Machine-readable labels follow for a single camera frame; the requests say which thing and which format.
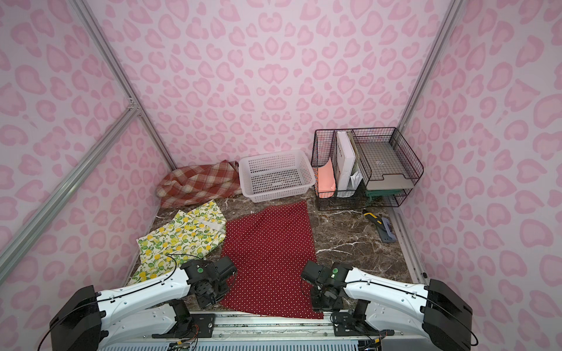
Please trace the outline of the red polka dot skirt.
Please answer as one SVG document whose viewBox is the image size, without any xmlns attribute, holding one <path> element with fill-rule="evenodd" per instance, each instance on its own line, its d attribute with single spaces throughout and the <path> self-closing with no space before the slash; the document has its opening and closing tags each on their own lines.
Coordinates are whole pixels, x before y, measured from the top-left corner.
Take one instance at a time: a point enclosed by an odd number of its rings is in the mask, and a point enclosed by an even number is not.
<svg viewBox="0 0 562 351">
<path fill-rule="evenodd" d="M 316 249 L 307 203 L 270 206 L 228 222 L 222 256 L 237 268 L 221 305 L 271 317 L 320 320 L 301 273 Z"/>
</svg>

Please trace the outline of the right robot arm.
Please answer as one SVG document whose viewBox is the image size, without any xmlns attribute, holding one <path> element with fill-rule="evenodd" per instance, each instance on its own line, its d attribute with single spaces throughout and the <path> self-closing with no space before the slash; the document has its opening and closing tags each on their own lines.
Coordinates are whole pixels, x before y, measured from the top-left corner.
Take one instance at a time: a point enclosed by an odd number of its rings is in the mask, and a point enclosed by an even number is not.
<svg viewBox="0 0 562 351">
<path fill-rule="evenodd" d="M 310 261 L 301 278 L 311 285 L 313 310 L 329 313 L 335 336 L 366 336 L 378 344 L 396 332 L 424 337 L 439 350 L 471 350 L 473 310 L 446 283 L 405 283 L 344 263 Z"/>
</svg>

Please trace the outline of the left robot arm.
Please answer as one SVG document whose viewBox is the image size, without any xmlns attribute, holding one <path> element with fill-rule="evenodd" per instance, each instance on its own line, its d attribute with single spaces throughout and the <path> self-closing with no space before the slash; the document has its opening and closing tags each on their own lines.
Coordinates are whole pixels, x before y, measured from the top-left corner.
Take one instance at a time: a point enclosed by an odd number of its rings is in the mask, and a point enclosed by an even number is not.
<svg viewBox="0 0 562 351">
<path fill-rule="evenodd" d="M 77 290 L 49 323 L 53 350 L 101 350 L 133 339 L 172 339 L 170 346 L 212 337 L 214 314 L 190 313 L 185 297 L 200 309 L 218 304 L 237 268 L 225 256 L 217 262 L 193 258 L 154 279 L 112 290 L 92 285 Z"/>
</svg>

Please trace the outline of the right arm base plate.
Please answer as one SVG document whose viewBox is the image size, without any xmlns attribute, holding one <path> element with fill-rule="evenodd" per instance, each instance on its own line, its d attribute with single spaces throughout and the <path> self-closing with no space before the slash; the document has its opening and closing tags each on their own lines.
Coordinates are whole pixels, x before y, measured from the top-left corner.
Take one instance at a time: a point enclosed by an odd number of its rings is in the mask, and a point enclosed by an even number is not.
<svg viewBox="0 0 562 351">
<path fill-rule="evenodd" d="M 385 338 L 394 336 L 394 330 L 378 330 L 367 323 L 367 307 L 370 301 L 358 300 L 352 312 L 334 312 L 330 321 L 334 327 L 335 336 L 377 336 Z"/>
</svg>

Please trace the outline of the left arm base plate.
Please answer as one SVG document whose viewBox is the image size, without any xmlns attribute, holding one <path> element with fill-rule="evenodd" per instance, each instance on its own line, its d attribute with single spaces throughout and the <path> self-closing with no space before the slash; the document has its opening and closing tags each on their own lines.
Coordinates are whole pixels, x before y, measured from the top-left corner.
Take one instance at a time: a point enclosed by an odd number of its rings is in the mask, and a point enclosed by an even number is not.
<svg viewBox="0 0 562 351">
<path fill-rule="evenodd" d="M 174 324 L 153 339 L 196 339 L 211 338 L 215 328 L 215 314 L 191 314 L 183 300 L 168 301 L 163 307 L 173 310 Z"/>
</svg>

